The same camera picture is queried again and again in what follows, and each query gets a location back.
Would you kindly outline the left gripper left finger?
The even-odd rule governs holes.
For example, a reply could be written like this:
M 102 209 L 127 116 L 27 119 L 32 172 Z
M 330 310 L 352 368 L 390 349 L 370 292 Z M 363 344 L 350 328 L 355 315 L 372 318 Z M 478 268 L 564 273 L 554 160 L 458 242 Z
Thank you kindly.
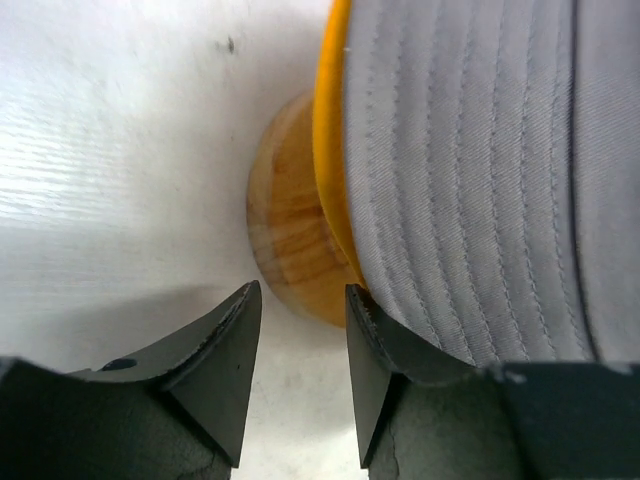
M 5 479 L 227 479 L 240 462 L 261 328 L 257 281 L 97 370 L 1 360 Z

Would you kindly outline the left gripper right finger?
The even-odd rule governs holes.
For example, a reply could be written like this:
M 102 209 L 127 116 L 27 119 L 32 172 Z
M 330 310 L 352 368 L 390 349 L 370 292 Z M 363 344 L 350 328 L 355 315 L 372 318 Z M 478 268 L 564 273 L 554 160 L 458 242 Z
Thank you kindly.
M 372 479 L 635 479 L 639 368 L 447 355 L 345 293 L 359 462 Z

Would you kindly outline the grey bucket hat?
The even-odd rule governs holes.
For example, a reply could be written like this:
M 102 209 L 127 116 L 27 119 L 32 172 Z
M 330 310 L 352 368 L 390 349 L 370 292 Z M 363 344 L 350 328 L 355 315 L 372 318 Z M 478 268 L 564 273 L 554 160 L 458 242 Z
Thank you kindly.
M 344 168 L 392 318 L 472 365 L 639 358 L 639 5 L 356 1 Z

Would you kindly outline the yellow bucket hat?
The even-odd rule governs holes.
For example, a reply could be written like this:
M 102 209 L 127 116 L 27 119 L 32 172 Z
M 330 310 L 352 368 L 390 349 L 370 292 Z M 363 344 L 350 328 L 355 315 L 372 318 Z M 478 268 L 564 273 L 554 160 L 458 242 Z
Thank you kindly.
M 349 215 L 343 148 L 343 80 L 352 3 L 331 5 L 319 55 L 312 114 L 312 149 L 316 187 L 329 228 L 353 270 L 366 286 Z

